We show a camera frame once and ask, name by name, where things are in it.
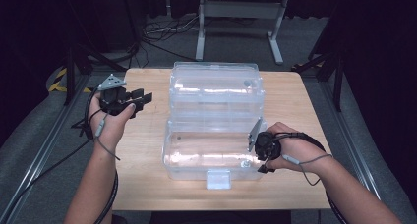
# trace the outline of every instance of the wooden table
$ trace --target wooden table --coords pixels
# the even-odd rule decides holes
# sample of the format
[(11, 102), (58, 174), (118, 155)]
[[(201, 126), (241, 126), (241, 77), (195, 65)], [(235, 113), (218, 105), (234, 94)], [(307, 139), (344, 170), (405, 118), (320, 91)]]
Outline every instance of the wooden table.
[[(311, 187), (302, 173), (286, 169), (257, 181), (232, 181), (231, 190), (207, 190), (206, 181), (174, 181), (162, 163), (165, 123), (169, 115), (170, 69), (135, 69), (126, 73), (128, 91), (153, 92), (135, 119), (129, 120), (117, 147), (119, 190), (115, 210), (265, 210), (329, 208), (322, 183)], [(300, 76), (261, 72), (265, 120), (280, 121), (318, 140), (326, 141)]]

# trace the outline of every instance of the equipment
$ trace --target equipment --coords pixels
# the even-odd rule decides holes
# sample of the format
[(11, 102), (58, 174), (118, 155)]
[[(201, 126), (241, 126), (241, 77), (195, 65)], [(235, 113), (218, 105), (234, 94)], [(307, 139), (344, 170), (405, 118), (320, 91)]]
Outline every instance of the equipment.
[[(258, 156), (258, 159), (261, 161), (265, 161), (268, 162), (270, 160), (274, 160), (276, 158), (278, 158), (279, 156), (282, 155), (282, 158), (293, 163), (296, 165), (299, 165), (304, 177), (306, 178), (307, 182), (311, 185), (314, 186), (315, 184), (317, 184), (319, 182), (319, 180), (316, 183), (311, 183), (309, 181), (309, 179), (306, 176), (306, 172), (303, 169), (302, 164), (306, 164), (306, 163), (310, 163), (310, 162), (314, 162), (318, 159), (321, 159), (323, 157), (326, 156), (331, 156), (330, 154), (326, 154), (326, 155), (322, 155), (319, 156), (315, 159), (312, 159), (310, 161), (304, 161), (304, 162), (300, 162), (299, 160), (297, 160), (296, 158), (293, 158), (287, 154), (281, 154), (281, 143), (279, 142), (279, 140), (284, 139), (284, 138), (299, 138), (302, 140), (305, 140), (307, 142), (312, 143), (313, 145), (315, 145), (316, 147), (318, 147), (319, 149), (321, 149), (322, 151), (325, 151), (325, 148), (315, 139), (313, 139), (312, 137), (308, 136), (305, 133), (286, 133), (286, 132), (282, 132), (282, 133), (278, 133), (278, 134), (273, 134), (270, 133), (268, 131), (265, 132), (260, 132), (260, 123), (262, 122), (262, 118), (260, 118), (257, 122), (257, 124), (255, 125), (255, 127), (252, 129), (252, 131), (249, 133), (248, 135), (248, 140), (249, 140), (249, 146), (248, 146), (248, 151), (251, 151), (253, 147), (255, 147), (255, 152)], [(267, 173), (267, 172), (274, 172), (275, 169), (270, 169), (267, 168), (267, 166), (265, 164), (263, 164), (259, 169), (258, 172), (260, 173)], [(331, 198), (328, 196), (328, 193), (326, 193), (326, 196), (328, 197), (328, 203), (330, 205), (331, 210), (333, 211), (334, 215), (337, 217), (337, 219), (340, 221), (340, 223), (347, 223), (346, 219), (343, 217), (343, 215), (340, 213), (340, 211), (338, 210), (338, 208), (336, 207), (336, 205), (334, 204), (334, 202), (331, 200)]]
[(134, 103), (136, 108), (131, 118), (135, 118), (136, 113), (142, 111), (145, 104), (152, 102), (152, 93), (144, 95), (142, 88), (127, 92), (123, 85), (126, 85), (126, 82), (113, 74), (99, 85), (97, 90), (100, 91), (100, 107), (104, 112), (116, 116), (129, 104)]

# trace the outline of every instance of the transparent plastic box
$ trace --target transparent plastic box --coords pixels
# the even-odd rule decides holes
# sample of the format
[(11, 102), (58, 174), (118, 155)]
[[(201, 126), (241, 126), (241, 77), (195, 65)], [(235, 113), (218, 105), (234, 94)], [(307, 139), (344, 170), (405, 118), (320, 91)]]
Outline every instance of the transparent plastic box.
[(248, 134), (264, 113), (257, 65), (175, 63), (169, 97), (162, 160), (172, 179), (228, 189), (230, 180), (261, 178), (261, 162), (248, 151)]

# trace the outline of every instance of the container lid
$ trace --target container lid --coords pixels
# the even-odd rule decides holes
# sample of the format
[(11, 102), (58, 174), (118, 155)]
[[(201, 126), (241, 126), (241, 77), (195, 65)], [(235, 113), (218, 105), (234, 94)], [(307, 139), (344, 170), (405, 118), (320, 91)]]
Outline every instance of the container lid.
[(263, 117), (256, 64), (177, 62), (169, 96), (174, 131), (249, 132)]

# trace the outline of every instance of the white stand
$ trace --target white stand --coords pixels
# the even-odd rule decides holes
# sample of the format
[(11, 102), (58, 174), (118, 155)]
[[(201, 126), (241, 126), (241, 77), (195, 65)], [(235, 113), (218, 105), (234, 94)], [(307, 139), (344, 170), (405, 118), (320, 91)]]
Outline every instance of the white stand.
[(196, 60), (203, 61), (205, 50), (205, 17), (235, 17), (254, 19), (275, 19), (273, 31), (268, 32), (270, 48), (277, 65), (283, 63), (276, 37), (285, 13), (288, 0), (281, 3), (255, 3), (255, 2), (227, 2), (200, 0), (199, 11), (199, 37), (197, 40)]

